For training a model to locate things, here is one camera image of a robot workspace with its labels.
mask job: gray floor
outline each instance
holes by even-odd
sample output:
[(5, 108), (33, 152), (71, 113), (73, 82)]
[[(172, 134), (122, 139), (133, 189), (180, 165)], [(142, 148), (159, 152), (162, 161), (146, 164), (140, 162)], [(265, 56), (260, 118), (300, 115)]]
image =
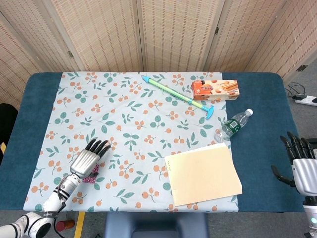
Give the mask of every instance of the gray floor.
[[(306, 94), (317, 97), (317, 60), (295, 80), (306, 88)], [(296, 104), (289, 99), (299, 135), (317, 137), (317, 107)], [(1, 211), (0, 226), (14, 222), (23, 211)], [(59, 219), (77, 219), (78, 213), (62, 213)], [(86, 213), (83, 238), (94, 238), (104, 233), (106, 213)], [(304, 213), (217, 213), (209, 214), (211, 238), (300, 238), (307, 231)], [(64, 231), (66, 238), (74, 237), (75, 228)], [(48, 238), (58, 237), (51, 229)]]

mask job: floral tablecloth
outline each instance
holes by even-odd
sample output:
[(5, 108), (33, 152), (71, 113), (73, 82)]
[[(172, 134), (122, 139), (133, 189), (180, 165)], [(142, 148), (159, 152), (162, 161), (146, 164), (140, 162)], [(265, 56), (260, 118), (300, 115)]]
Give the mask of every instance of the floral tablecloth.
[(202, 102), (214, 105), (206, 120), (206, 112), (145, 83), (142, 75), (189, 97), (194, 80), (222, 80), (218, 72), (63, 73), (24, 210), (42, 211), (72, 161), (97, 138), (108, 139), (111, 149), (66, 211), (238, 211), (237, 196), (175, 207), (164, 164), (167, 155), (214, 143), (214, 130), (227, 118), (225, 101)]

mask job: robotic hand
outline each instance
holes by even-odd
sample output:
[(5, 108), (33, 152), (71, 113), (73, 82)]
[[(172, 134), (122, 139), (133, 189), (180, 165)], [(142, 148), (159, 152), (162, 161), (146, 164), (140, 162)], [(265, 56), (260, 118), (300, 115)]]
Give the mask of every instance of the robotic hand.
[(287, 135), (291, 143), (284, 136), (280, 138), (286, 147), (294, 178), (283, 177), (274, 165), (271, 168), (279, 181), (295, 187), (305, 196), (303, 207), (310, 223), (310, 231), (304, 235), (307, 238), (317, 237), (317, 159), (306, 139), (300, 139), (290, 132)]
[(80, 179), (87, 177), (97, 161), (106, 153), (110, 145), (106, 146), (107, 140), (95, 143), (90, 141), (87, 147), (80, 152), (70, 167), (71, 175), (62, 179), (51, 196), (43, 204), (44, 214), (40, 215), (29, 212), (21, 216), (15, 223), (0, 227), (0, 236), (3, 238), (22, 238), (28, 235), (31, 238), (42, 238), (50, 230), (52, 223), (60, 211), (66, 206), (65, 202), (80, 183)]

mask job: orange box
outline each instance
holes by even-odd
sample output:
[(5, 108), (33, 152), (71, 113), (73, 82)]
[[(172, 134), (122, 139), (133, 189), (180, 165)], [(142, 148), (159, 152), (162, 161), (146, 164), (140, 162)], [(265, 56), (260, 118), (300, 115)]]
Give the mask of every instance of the orange box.
[(196, 80), (191, 88), (194, 100), (235, 100), (240, 95), (237, 80)]

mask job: plastic bottle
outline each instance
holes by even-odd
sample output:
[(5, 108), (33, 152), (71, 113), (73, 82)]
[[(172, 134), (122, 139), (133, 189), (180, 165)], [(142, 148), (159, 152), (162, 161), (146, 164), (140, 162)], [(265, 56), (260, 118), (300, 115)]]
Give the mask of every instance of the plastic bottle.
[(221, 143), (229, 140), (235, 133), (237, 133), (248, 122), (249, 117), (253, 114), (251, 109), (247, 109), (243, 113), (235, 115), (230, 120), (226, 121), (224, 125), (215, 131), (214, 139)]

